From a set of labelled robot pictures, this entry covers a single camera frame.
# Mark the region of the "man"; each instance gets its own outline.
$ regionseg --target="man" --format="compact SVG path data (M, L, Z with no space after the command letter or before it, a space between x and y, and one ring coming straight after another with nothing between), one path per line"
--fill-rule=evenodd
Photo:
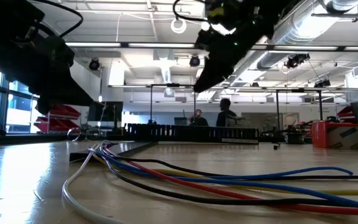
M201 117L201 114L203 112L200 109L196 110L196 119L194 118L194 115L191 115L189 117L190 125L191 126L208 126L208 122L205 118Z
M218 118L216 120L216 127L225 127L226 126L226 116L237 116L235 112L229 110L230 108L230 100L222 99L219 107L221 108L221 112L218 114Z

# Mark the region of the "black fence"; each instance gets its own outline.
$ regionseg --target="black fence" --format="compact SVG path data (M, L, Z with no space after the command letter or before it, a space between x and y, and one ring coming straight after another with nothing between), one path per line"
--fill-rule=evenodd
M128 124L126 139L133 141L232 142L258 144L258 129Z

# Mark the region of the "yellow cable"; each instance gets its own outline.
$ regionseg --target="yellow cable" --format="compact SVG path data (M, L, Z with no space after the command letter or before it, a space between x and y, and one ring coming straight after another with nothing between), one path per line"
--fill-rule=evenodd
M99 162L103 163L104 165L107 165L104 160L102 160L95 154L94 154L94 158L97 159ZM191 173L175 171L175 170L167 170L167 169L152 169L152 170L154 170L156 172L163 173L163 174L171 174L171 175L176 175L176 176L181 176L181 177L210 179L210 178L207 178L202 175L191 174ZM228 185L228 186L234 187L236 189L242 189L242 190L261 190L261 191L266 191L266 192L277 192L277 193L283 193L283 194L299 194L296 192L287 192L285 190L267 189L267 188L263 188L263 187L246 187L246 186L237 186L237 185ZM351 196L351 195L358 196L358 190L319 190L319 191L323 192L323 193L339 195L339 196Z

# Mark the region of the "red cable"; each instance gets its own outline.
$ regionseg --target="red cable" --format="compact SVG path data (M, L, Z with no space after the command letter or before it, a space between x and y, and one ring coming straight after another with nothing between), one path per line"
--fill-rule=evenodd
M170 177L167 175L164 175L162 173L156 172L154 170L150 170L146 167L143 167L141 165L136 164L135 162L128 162L129 164L136 166L137 168L140 168L144 172L147 172L149 174L155 175L157 177L160 177L164 180L169 180L171 182L185 185L188 187L192 187L199 190L204 190L207 192L215 193L218 195L228 196L232 198L238 198L238 199L252 199L252 200L263 200L261 198L251 197L243 194L238 194L234 192L228 192L225 190L219 190L215 189L213 187L207 187L199 184L194 184L191 182L187 182L184 180L179 180L174 177ZM316 213L330 213L330 214L342 214L342 215L358 215L358 208L341 208L341 207L319 207L319 206L313 206L313 205L280 205L280 206L272 206L274 208L281 208L281 209L287 209L287 210L296 210L301 212L316 212Z

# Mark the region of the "table surface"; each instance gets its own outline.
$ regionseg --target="table surface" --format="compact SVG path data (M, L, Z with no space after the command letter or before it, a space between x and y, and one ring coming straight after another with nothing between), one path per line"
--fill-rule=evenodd
M90 223L62 199L62 185L81 165L68 162L69 152L93 142L53 142L0 147L0 223ZM358 174L358 151L313 149L311 145L160 144L135 155L221 174L268 174L314 166L340 166ZM163 168L158 164L145 164ZM340 174L336 171L313 174ZM200 197L222 198L187 187L127 175L142 183ZM358 189L358 181L280 182L309 189ZM101 164L90 164L70 185L82 205L130 224L167 223L358 223L357 216L284 212L255 206L203 205L159 196L131 186ZM259 197L284 194L244 192Z

